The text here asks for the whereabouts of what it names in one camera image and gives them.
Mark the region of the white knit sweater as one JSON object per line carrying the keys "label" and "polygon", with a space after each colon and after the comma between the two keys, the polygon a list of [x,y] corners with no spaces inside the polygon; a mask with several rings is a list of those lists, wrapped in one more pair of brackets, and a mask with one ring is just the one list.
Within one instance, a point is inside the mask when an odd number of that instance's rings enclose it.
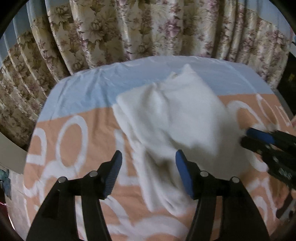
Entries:
{"label": "white knit sweater", "polygon": [[253,80],[263,83],[247,66],[227,62],[122,76],[124,91],[112,109],[133,149],[148,210],[164,208],[181,216],[191,203],[177,171],[177,150],[217,178],[229,179],[246,170],[248,156],[239,145],[240,136],[250,126],[276,130],[278,120],[259,94],[255,98],[264,118],[237,97],[223,104],[220,96],[231,87],[254,91]]}

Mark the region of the dark cabinet with light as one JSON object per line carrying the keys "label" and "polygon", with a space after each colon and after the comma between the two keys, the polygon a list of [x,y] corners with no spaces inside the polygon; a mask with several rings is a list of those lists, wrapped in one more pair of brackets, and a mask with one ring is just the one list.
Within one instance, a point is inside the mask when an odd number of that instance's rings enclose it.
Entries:
{"label": "dark cabinet with light", "polygon": [[288,107],[293,115],[295,115],[295,76],[295,42],[292,42],[290,52],[288,54],[287,64],[277,89],[284,98],[285,102],[288,104]]}

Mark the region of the orange white patterned blanket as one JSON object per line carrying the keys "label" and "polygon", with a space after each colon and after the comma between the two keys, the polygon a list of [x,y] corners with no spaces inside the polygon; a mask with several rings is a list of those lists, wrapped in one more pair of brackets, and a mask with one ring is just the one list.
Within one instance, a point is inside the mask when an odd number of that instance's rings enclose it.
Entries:
{"label": "orange white patterned blanket", "polygon": [[[220,100],[234,114],[239,128],[295,135],[290,120],[275,94],[222,95]],[[150,212],[142,198],[132,160],[132,148],[121,132],[111,108],[97,108],[77,115],[41,121],[33,134],[25,176],[10,173],[12,201],[8,212],[16,232],[26,239],[41,203],[58,175],[80,178],[109,161],[116,150],[123,162],[112,194],[102,210],[113,240],[185,240],[196,204],[184,216],[165,209]],[[288,196],[288,188],[267,174],[260,157],[246,150],[242,181],[257,205],[269,234],[279,233],[284,221],[276,217]]]}

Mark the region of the light blue bed sheet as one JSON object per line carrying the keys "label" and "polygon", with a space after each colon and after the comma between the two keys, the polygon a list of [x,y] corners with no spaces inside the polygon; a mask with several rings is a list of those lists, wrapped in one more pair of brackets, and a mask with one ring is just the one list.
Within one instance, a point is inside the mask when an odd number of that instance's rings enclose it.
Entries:
{"label": "light blue bed sheet", "polygon": [[267,83],[249,66],[197,56],[150,56],[77,72],[51,90],[38,123],[108,108],[116,97],[130,89],[161,82],[171,73],[190,67],[216,95],[272,94]]}

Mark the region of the floral beige curtain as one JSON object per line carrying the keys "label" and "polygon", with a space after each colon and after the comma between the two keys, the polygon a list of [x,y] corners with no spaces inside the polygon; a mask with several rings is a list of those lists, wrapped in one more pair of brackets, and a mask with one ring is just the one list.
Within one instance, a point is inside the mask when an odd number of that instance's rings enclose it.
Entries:
{"label": "floral beige curtain", "polygon": [[22,1],[1,12],[1,133],[27,148],[53,87],[79,71],[147,56],[252,67],[276,88],[295,37],[271,1]]}

